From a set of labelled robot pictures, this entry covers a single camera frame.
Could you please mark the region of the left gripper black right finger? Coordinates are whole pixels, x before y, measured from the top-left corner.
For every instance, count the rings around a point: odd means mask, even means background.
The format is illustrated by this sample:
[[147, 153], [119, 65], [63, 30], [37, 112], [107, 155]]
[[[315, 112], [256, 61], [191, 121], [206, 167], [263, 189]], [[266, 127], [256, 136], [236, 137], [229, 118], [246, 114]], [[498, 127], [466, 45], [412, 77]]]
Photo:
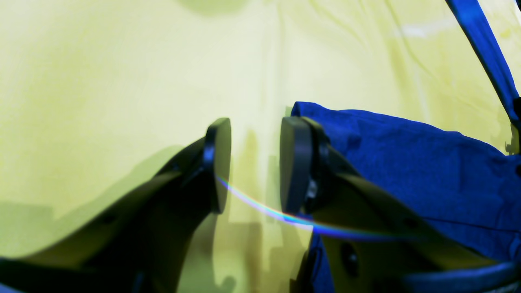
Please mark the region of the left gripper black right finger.
[[337, 293], [519, 293], [520, 265], [462, 247], [364, 179], [320, 124], [283, 117], [280, 202], [311, 216]]

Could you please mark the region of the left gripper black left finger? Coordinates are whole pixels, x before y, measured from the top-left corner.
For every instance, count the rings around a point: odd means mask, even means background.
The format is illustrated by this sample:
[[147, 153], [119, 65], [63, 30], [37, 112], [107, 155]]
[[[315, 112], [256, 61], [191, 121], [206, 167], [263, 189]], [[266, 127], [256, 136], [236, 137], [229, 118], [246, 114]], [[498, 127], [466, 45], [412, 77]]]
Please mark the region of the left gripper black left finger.
[[1, 258], [1, 284], [20, 293], [175, 293], [194, 232], [223, 213], [232, 128], [205, 136], [149, 181], [72, 234], [20, 258]]

